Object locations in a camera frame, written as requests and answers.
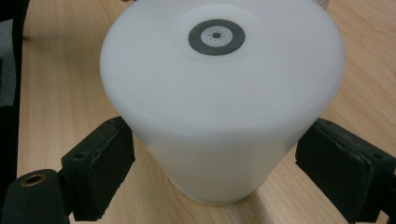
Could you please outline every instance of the gray circular label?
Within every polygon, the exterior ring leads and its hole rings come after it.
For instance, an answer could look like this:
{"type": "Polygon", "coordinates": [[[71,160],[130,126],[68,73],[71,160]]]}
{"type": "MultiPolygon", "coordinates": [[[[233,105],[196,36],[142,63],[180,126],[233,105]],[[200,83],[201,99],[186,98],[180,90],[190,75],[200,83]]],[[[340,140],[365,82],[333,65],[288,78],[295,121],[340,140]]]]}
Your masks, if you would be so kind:
{"type": "Polygon", "coordinates": [[[245,32],[232,21],[203,21],[192,28],[189,42],[200,53],[220,56],[238,50],[245,42],[245,32]]]}

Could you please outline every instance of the white plastic container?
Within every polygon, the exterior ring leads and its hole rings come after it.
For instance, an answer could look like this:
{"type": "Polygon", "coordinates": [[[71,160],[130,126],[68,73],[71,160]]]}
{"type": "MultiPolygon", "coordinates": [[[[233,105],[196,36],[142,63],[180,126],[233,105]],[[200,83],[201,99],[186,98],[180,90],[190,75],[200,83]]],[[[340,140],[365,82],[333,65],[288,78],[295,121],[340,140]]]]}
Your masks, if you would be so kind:
{"type": "Polygon", "coordinates": [[[111,27],[100,63],[110,101],[172,183],[225,204],[328,106],[345,56],[312,0],[142,0],[111,27]]]}

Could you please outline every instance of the wooden table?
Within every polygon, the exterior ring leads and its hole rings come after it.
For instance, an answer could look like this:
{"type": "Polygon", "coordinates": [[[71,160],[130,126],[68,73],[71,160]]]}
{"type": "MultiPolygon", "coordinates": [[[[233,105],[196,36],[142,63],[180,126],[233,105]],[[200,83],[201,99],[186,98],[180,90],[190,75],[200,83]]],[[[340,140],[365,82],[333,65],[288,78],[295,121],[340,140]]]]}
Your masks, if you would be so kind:
{"type": "MultiPolygon", "coordinates": [[[[31,1],[23,43],[19,175],[60,170],[68,150],[117,116],[101,84],[99,55],[110,25],[131,4],[31,1]]],[[[396,2],[331,0],[328,11],[345,41],[346,76],[322,117],[396,156],[396,2]]],[[[97,223],[346,223],[295,165],[294,149],[245,200],[208,206],[175,189],[135,141],[136,162],[97,223]]],[[[387,220],[381,214],[377,223],[387,220]]]]}

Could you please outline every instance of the white cylindrical object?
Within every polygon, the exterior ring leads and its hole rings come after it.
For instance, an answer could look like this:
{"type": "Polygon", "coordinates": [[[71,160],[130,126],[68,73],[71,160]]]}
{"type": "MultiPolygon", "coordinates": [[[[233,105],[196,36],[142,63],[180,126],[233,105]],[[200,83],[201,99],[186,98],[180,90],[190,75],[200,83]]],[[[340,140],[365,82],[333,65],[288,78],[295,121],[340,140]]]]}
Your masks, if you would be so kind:
{"type": "Polygon", "coordinates": [[[111,103],[172,183],[213,204],[264,181],[331,102],[344,63],[312,0],[137,1],[100,62],[111,103]]]}

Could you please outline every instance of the center hole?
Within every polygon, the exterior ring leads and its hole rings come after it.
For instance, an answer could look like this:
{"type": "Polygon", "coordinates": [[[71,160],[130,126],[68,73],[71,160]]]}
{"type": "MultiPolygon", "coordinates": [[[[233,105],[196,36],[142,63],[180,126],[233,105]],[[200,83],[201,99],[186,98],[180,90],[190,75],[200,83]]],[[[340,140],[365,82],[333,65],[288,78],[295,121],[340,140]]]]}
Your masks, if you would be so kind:
{"type": "Polygon", "coordinates": [[[221,33],[214,33],[212,35],[213,38],[219,39],[221,37],[221,33]]]}
{"type": "Polygon", "coordinates": [[[32,187],[34,185],[41,183],[45,178],[46,178],[45,174],[31,175],[25,178],[24,180],[22,180],[21,185],[23,187],[32,187]]]}

